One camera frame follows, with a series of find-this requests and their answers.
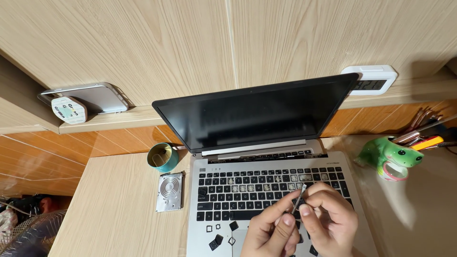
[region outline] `smartphone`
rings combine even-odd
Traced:
[[[51,106],[51,101],[61,96],[71,96],[80,101],[86,106],[88,115],[123,112],[128,109],[127,101],[106,82],[49,89],[39,94],[38,98]]]

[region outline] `wooden desk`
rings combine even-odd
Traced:
[[[351,161],[375,137],[322,143],[346,153],[379,255],[452,256],[457,158],[445,149],[426,151],[407,181],[387,182]],[[189,174],[189,159],[174,172]],[[156,213],[158,179],[146,153],[91,158],[49,256],[185,256],[188,194],[183,209]]]

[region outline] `laptop screen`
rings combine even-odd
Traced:
[[[315,139],[357,73],[154,101],[191,153]]]

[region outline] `fingernail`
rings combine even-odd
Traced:
[[[287,215],[287,214],[282,216],[282,220],[288,226],[295,223],[295,219],[291,215]]]
[[[309,208],[309,206],[307,204],[300,205],[299,210],[300,210],[300,214],[302,216],[308,216],[311,213],[311,209]]]

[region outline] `hand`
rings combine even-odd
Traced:
[[[317,252],[323,257],[351,257],[358,226],[351,204],[323,182],[307,188],[304,198],[300,215]]]
[[[251,219],[241,257],[288,257],[295,252],[300,241],[295,218],[283,213],[299,195],[300,190],[291,192]]]

